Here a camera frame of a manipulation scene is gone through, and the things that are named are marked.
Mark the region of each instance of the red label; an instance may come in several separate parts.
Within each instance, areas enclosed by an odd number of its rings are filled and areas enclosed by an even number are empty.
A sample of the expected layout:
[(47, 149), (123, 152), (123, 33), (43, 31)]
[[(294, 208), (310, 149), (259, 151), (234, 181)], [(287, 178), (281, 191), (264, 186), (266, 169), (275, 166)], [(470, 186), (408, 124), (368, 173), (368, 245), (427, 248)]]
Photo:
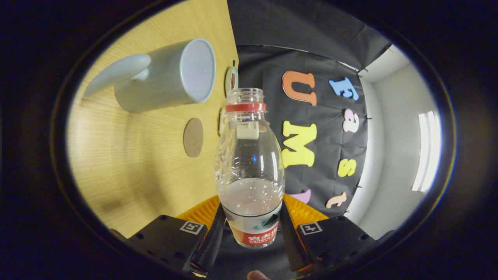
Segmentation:
[(267, 232), (251, 234), (245, 233), (232, 227), (235, 239), (247, 245), (261, 245), (270, 242), (277, 234), (278, 222)]

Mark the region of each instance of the mug handle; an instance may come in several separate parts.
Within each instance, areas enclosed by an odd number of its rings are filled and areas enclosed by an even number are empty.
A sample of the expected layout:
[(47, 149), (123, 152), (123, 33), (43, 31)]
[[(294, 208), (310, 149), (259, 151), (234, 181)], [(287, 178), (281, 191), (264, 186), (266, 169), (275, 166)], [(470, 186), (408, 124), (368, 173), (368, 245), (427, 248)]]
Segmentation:
[(150, 61), (151, 58), (147, 54), (135, 54), (116, 61), (93, 78), (83, 94), (83, 99), (126, 79), (144, 81), (149, 75), (147, 67)]

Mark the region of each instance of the yellow letter m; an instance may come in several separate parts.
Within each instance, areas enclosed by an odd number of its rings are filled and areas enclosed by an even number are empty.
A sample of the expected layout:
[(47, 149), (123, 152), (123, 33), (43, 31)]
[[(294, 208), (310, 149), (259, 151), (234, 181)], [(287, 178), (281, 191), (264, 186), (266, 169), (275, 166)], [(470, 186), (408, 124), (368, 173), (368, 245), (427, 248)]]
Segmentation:
[(296, 136), (285, 140), (283, 144), (294, 151), (289, 151), (289, 149), (282, 151), (283, 167), (297, 164), (313, 166), (315, 153), (306, 148), (305, 145), (316, 139), (316, 125), (300, 127), (292, 125), (289, 121), (284, 121), (283, 135), (289, 137), (291, 134), (296, 134)]

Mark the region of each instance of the bottle label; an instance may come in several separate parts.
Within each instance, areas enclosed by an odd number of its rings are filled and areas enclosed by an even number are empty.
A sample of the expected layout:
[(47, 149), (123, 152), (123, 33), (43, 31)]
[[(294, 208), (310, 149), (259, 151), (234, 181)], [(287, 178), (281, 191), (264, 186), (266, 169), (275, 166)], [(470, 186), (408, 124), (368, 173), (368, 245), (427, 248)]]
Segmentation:
[(223, 207), (235, 239), (247, 245), (261, 245), (273, 240), (277, 233), (282, 202), (272, 211), (254, 217), (240, 216)]

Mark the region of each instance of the mug rim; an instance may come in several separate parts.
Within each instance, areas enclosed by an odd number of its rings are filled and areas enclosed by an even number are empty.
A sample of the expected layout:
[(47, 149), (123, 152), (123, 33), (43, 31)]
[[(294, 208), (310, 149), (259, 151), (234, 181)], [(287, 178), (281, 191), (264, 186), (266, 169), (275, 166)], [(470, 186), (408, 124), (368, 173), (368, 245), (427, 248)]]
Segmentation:
[[(185, 57), (185, 50), (193, 43), (195, 42), (203, 42), (206, 44), (206, 46), (208, 47), (208, 50), (209, 50), (209, 53), (211, 55), (211, 60), (213, 61), (213, 66), (212, 66), (212, 71), (213, 71), (213, 77), (211, 79), (211, 82), (210, 82), (210, 85), (209, 85), (209, 90), (207, 91), (207, 94), (202, 98), (202, 99), (198, 99), (198, 98), (195, 98), (194, 95), (189, 92), (189, 90), (187, 89), (187, 87), (185, 86), (185, 78), (183, 76), (183, 59)], [(203, 102), (206, 102), (209, 97), (211, 96), (212, 92), (213, 92), (213, 88), (214, 88), (214, 85), (215, 85), (215, 80), (216, 80), (216, 59), (215, 59), (215, 54), (214, 54), (214, 50), (213, 50), (213, 47), (211, 46), (211, 44), (209, 43), (208, 40), (204, 39), (204, 38), (195, 38), (195, 39), (192, 39), (190, 40), (186, 45), (185, 47), (183, 48), (182, 50), (182, 53), (180, 55), (180, 78), (181, 78), (181, 81), (182, 81), (182, 86), (183, 86), (183, 89), (185, 91), (185, 93), (187, 94), (187, 96), (193, 100), (195, 103), (203, 103)]]

